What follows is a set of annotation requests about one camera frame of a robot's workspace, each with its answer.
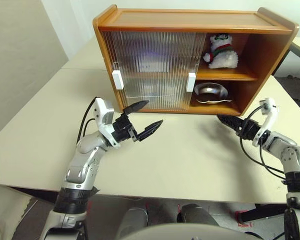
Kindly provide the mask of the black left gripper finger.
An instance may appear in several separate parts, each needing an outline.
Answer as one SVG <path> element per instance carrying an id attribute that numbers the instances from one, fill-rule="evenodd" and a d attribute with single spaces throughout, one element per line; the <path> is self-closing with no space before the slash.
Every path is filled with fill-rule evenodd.
<path id="1" fill-rule="evenodd" d="M 131 113 L 135 113 L 135 112 L 141 110 L 148 103 L 149 103 L 149 100 L 141 100 L 141 101 L 135 102 L 135 103 L 125 107 L 122 111 L 125 115 L 129 115 Z"/>
<path id="2" fill-rule="evenodd" d="M 144 131 L 138 134 L 137 140 L 141 142 L 151 136 L 161 126 L 163 121 L 164 120 L 159 120 L 147 126 Z"/>

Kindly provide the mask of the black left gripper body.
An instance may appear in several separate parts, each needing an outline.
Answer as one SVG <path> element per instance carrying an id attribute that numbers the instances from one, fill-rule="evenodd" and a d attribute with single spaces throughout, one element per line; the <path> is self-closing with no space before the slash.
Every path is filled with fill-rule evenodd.
<path id="1" fill-rule="evenodd" d="M 128 139 L 132 139 L 134 142 L 139 141 L 139 135 L 135 130 L 133 124 L 130 122 L 128 115 L 122 113 L 114 122 L 113 122 L 113 137 L 120 143 Z"/>

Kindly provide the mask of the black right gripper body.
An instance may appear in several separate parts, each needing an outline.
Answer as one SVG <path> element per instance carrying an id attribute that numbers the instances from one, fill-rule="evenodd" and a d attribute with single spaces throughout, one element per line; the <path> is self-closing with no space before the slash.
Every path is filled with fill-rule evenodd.
<path id="1" fill-rule="evenodd" d="M 257 121 L 251 119 L 244 119 L 241 125 L 240 137 L 243 140 L 252 141 L 255 138 L 258 131 L 260 130 L 260 128 L 261 126 Z"/>

